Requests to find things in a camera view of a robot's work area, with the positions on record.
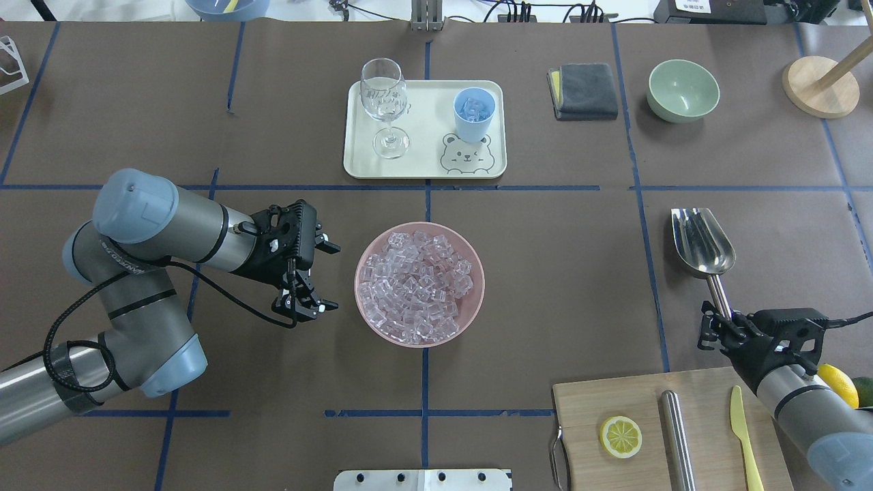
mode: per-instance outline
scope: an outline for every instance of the glass base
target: glass base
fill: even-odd
[[[373,150],[382,158],[400,158],[406,153],[408,148],[409,135],[396,126],[382,128],[373,137]]]

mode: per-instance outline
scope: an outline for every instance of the brown table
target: brown table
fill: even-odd
[[[0,449],[3,489],[330,489],[342,469],[511,468],[549,489],[551,386],[727,365],[695,349],[705,283],[679,267],[670,207],[713,209],[739,255],[735,308],[870,310],[873,65],[862,101],[823,122],[796,109],[782,68],[841,58],[865,28],[484,24],[415,34],[401,22],[0,23],[31,83],[0,96],[0,366],[39,349],[84,288],[60,250],[100,186],[134,167],[237,210],[304,198],[337,256],[313,279],[341,308],[293,331],[172,272],[210,360],[172,396],[126,393]],[[368,59],[409,79],[488,79],[505,94],[509,166],[483,181],[357,181],[342,168],[344,101]],[[646,107],[669,58],[709,68],[722,99],[670,125]],[[606,62],[617,121],[557,122],[546,71]],[[228,106],[233,114],[227,112]],[[400,187],[386,188],[390,183]],[[430,219],[476,248],[488,288],[474,324],[424,352],[367,328],[351,288],[369,241]],[[210,274],[266,309],[270,287]],[[86,304],[59,339],[108,327]],[[828,333],[823,361],[870,375],[873,330]],[[797,489],[823,485],[783,439]]]

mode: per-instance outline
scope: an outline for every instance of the lime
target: lime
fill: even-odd
[[[613,457],[628,459],[643,445],[643,433],[633,419],[613,416],[601,425],[601,444]]]
[[[819,377],[824,380],[825,384],[830,385],[830,388],[846,401],[852,409],[858,408],[858,390],[852,384],[852,379],[848,375],[836,368],[834,365],[824,363],[819,365]]]
[[[858,407],[873,406],[873,378],[855,377],[852,383],[858,390]]]

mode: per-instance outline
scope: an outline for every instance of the folded towel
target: folded towel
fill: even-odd
[[[615,82],[609,65],[562,65],[558,70],[549,70],[548,74],[556,119],[585,121],[618,117]]]

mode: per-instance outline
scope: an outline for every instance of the wine glass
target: wine glass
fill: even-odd
[[[395,159],[409,148],[409,135],[392,126],[406,111],[406,80],[393,59],[369,60],[361,69],[361,103],[371,118],[387,122],[373,138],[373,149],[382,158]]]

